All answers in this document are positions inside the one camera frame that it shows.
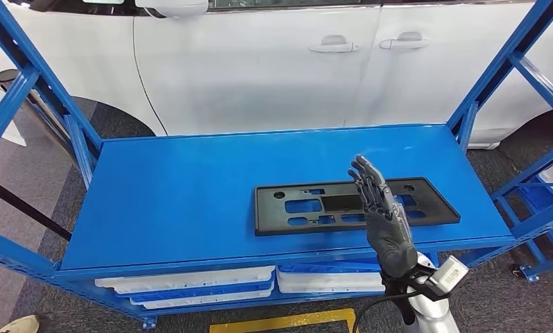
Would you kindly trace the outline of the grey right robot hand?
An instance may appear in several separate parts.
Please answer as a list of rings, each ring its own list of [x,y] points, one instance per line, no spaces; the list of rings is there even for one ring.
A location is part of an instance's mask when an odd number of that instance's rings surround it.
[[[362,155],[348,170],[361,199],[366,236],[377,253],[381,269],[394,278],[406,275],[418,263],[404,207],[393,195],[382,173]]]

